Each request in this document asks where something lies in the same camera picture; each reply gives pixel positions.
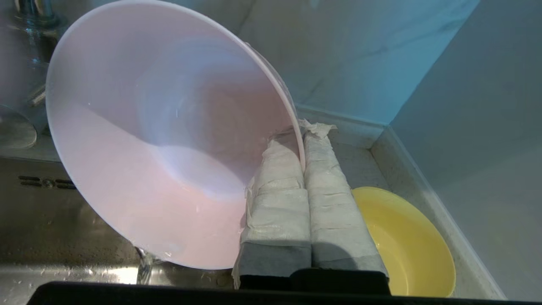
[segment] yellow bowl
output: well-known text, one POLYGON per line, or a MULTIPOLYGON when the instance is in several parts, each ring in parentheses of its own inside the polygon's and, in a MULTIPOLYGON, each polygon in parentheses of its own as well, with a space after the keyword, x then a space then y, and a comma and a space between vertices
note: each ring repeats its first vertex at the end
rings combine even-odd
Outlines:
POLYGON ((455 287, 454 260, 431 221, 387 190, 360 187, 352 193, 390 275, 391 293, 450 296, 455 287))

